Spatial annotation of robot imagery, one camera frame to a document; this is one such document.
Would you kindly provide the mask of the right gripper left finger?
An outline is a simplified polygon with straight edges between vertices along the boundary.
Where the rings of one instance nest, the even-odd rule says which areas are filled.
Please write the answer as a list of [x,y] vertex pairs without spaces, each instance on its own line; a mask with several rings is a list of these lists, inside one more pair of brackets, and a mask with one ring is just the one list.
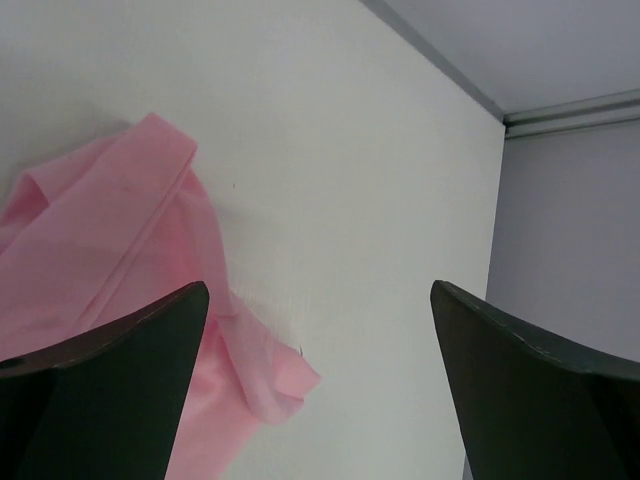
[[162,479],[209,305],[202,282],[1,363],[4,479]]

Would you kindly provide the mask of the light pink t shirt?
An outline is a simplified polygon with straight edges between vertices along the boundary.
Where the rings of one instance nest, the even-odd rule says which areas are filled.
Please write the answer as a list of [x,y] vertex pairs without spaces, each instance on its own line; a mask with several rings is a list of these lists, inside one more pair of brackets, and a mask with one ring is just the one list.
[[203,282],[210,301],[168,465],[217,479],[265,423],[288,420],[318,374],[231,291],[196,142],[150,114],[26,170],[1,215],[1,355],[30,353]]

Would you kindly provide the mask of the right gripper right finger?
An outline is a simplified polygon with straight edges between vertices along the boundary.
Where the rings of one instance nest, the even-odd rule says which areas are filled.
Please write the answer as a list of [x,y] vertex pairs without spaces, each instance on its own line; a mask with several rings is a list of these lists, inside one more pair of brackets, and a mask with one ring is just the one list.
[[636,479],[639,365],[511,316],[458,286],[430,292],[476,479]]

